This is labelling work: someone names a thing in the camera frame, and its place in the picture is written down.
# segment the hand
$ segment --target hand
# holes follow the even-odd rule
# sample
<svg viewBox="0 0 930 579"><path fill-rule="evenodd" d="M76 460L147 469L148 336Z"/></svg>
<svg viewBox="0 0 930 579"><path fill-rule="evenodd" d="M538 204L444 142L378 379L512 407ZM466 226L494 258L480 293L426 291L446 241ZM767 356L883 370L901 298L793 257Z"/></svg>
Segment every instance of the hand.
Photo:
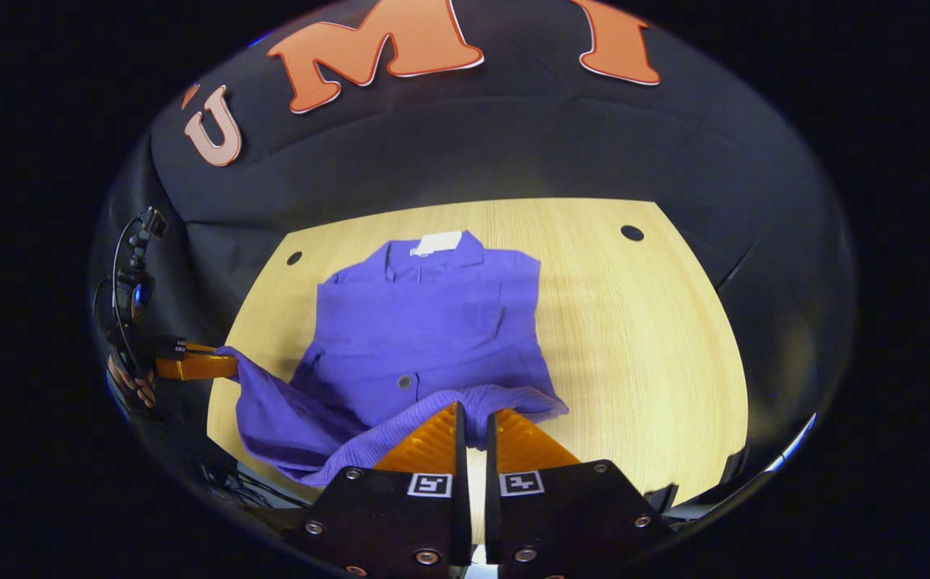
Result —
<svg viewBox="0 0 930 579"><path fill-rule="evenodd" d="M133 380L133 377L129 376L126 370L123 370L115 363L115 356L108 355L108 371L111 372L111 377L115 379L115 384L125 384L130 391L137 392L137 396L140 397L140 400L144 401L146 408L153 408L154 403L157 402L156 396L154 396L153 370L146 371L145 380L142 378Z"/></svg>

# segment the letter m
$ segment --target letter m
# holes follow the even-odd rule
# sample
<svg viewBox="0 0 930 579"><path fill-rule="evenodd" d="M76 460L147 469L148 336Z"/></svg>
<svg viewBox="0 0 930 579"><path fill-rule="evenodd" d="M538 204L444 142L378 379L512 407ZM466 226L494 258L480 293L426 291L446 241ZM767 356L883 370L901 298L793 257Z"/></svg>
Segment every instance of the letter m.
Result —
<svg viewBox="0 0 930 579"><path fill-rule="evenodd" d="M420 76L482 63L482 51L461 36L450 1L379 0L357 30L319 22L282 39L268 55L282 58L293 86L289 110L307 113L339 96L339 82L324 80L318 64L359 87L371 84L387 38L394 43L394 59L387 66L393 76Z"/></svg>

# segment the shirt collar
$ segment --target shirt collar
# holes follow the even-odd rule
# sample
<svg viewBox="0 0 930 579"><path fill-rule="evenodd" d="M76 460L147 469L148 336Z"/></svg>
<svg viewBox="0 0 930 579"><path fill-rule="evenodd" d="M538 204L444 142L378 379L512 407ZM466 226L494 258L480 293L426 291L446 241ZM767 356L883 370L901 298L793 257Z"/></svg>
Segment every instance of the shirt collar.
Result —
<svg viewBox="0 0 930 579"><path fill-rule="evenodd" d="M385 242L383 247L379 247L377 252L368 257L369 269L375 271L376 279L385 279L394 281L395 272L390 265L390 253L395 244L399 246L416 247L420 239L410 242ZM475 238L471 232L465 230L461 232L461 241L457 242L457 248L449 250L449 263L454 267L477 266L485 261L485 248L482 242Z"/></svg>

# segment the bolt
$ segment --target bolt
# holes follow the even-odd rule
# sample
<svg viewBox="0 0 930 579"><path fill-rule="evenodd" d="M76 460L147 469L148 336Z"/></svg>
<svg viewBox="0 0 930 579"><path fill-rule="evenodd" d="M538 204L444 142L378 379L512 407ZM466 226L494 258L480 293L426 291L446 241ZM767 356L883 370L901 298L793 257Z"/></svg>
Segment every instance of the bolt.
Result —
<svg viewBox="0 0 930 579"><path fill-rule="evenodd" d="M439 563L440 556L436 551L418 551L414 554L414 561L418 561L422 565L435 565Z"/></svg>
<svg viewBox="0 0 930 579"><path fill-rule="evenodd" d="M515 560L521 563L528 563L535 559L535 549L519 549L515 553Z"/></svg>

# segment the purple shirt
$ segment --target purple shirt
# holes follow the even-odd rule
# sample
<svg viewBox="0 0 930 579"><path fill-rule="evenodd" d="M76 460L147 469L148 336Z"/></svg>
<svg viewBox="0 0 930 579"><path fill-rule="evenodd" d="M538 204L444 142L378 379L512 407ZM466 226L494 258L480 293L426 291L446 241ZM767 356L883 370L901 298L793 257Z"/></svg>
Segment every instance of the purple shirt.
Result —
<svg viewBox="0 0 930 579"><path fill-rule="evenodd" d="M445 252L413 256L417 245L387 242L318 286L314 341L291 384L218 350L240 359L236 416L252 455L324 485L343 466L373 466L453 400L478 448L490 412L567 413L535 337L539 261L467 231Z"/></svg>

